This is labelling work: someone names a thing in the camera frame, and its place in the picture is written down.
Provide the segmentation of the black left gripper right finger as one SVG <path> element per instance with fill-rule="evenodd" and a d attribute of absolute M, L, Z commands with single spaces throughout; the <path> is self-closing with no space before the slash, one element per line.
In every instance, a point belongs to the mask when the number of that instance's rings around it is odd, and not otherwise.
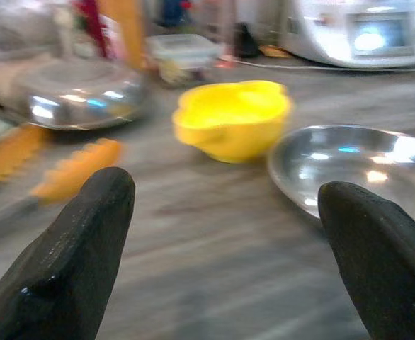
<path fill-rule="evenodd" d="M 359 185 L 318 191 L 319 218 L 371 339 L 415 339 L 415 220 Z"/>

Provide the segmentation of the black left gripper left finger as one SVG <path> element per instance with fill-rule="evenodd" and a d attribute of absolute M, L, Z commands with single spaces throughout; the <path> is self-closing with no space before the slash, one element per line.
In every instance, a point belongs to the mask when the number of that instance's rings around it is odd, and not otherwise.
<path fill-rule="evenodd" d="M 119 167 L 92 174 L 0 278 L 0 339 L 95 339 L 134 212 Z"/>

